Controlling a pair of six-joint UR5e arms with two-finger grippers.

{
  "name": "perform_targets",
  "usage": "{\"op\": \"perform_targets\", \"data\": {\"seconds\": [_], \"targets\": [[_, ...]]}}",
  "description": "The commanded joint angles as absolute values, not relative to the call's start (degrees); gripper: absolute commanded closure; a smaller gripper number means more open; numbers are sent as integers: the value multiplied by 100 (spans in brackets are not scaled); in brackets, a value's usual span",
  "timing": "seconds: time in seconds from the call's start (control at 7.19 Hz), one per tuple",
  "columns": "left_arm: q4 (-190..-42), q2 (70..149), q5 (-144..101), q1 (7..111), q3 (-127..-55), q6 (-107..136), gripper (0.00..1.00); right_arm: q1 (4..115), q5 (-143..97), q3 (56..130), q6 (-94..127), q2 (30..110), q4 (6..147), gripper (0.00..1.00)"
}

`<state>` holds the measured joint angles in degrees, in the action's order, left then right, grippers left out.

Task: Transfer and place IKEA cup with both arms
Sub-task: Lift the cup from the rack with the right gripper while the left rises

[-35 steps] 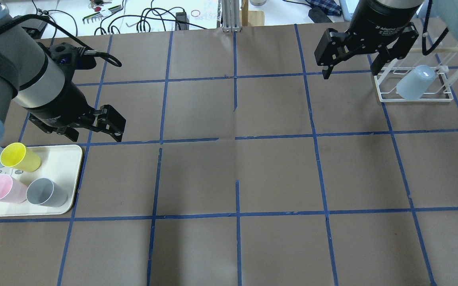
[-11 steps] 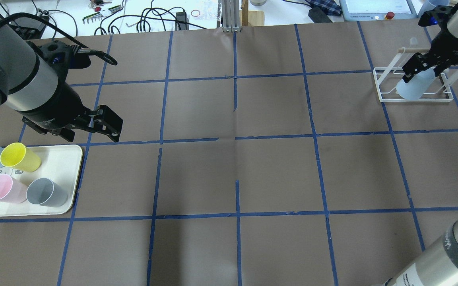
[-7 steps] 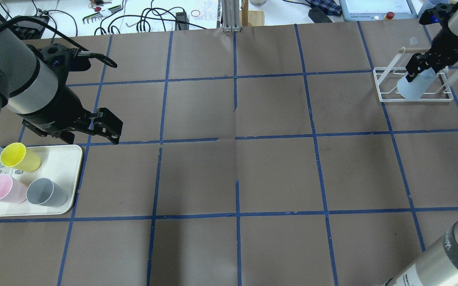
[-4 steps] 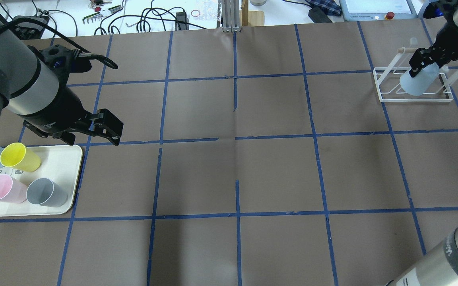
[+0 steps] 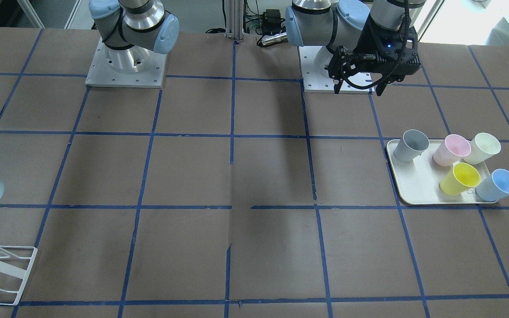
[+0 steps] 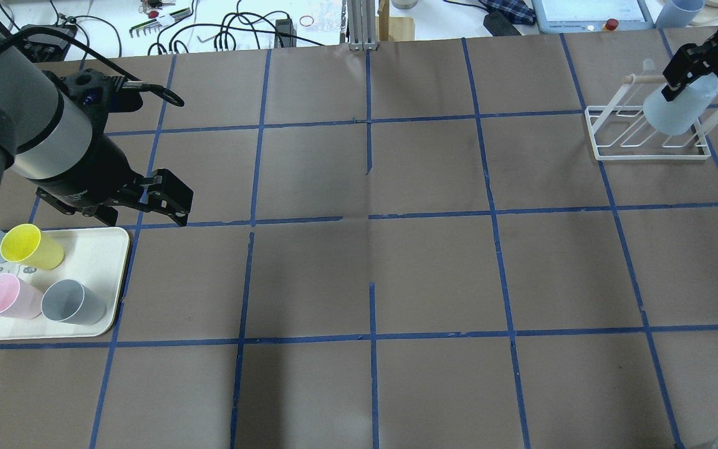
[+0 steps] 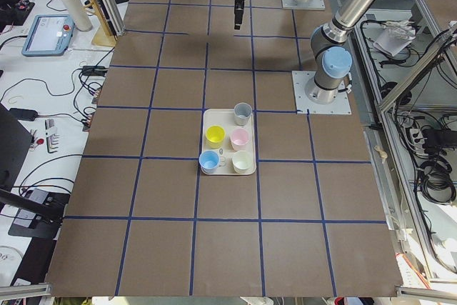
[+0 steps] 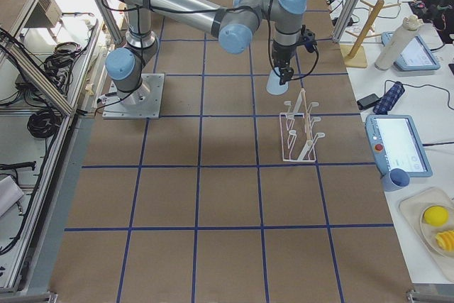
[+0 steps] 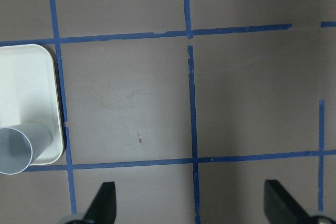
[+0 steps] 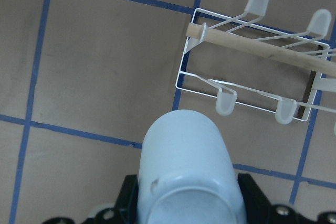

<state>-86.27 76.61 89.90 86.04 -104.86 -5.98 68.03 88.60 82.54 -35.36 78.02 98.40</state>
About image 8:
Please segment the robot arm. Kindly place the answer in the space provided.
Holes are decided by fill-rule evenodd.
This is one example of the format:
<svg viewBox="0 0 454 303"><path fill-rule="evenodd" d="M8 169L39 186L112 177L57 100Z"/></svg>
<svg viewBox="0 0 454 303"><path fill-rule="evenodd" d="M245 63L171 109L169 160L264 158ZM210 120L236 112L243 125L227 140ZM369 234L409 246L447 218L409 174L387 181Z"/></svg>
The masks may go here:
<svg viewBox="0 0 454 303"><path fill-rule="evenodd" d="M134 9L168 16L218 39L230 54L241 54L249 47L262 21L274 23L274 38L268 45L271 72L277 81L270 94L283 94L294 70L291 60L299 46L309 53L316 49L315 35L303 24L306 0L233 0L226 8L207 0L119 0Z"/></svg>

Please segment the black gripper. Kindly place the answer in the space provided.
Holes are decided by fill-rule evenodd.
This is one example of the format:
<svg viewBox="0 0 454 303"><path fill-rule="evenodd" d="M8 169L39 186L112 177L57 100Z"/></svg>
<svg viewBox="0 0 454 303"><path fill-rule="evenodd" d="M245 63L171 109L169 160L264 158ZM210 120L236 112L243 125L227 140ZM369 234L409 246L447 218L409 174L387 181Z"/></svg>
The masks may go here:
<svg viewBox="0 0 454 303"><path fill-rule="evenodd" d="M282 45L276 40L272 41L272 64L273 72L279 77L280 84L286 84L292 80L294 69L290 67L291 60L295 56L296 44Z"/></svg>

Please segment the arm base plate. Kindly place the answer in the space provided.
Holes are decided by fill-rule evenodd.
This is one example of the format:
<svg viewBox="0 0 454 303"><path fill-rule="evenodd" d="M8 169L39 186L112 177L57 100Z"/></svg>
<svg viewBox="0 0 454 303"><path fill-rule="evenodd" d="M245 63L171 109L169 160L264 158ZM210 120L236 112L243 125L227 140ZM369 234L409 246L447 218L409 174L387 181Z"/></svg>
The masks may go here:
<svg viewBox="0 0 454 303"><path fill-rule="evenodd" d="M102 101L104 119L158 119L165 74L142 74L142 84L132 94L116 91L111 83L112 96Z"/></svg>

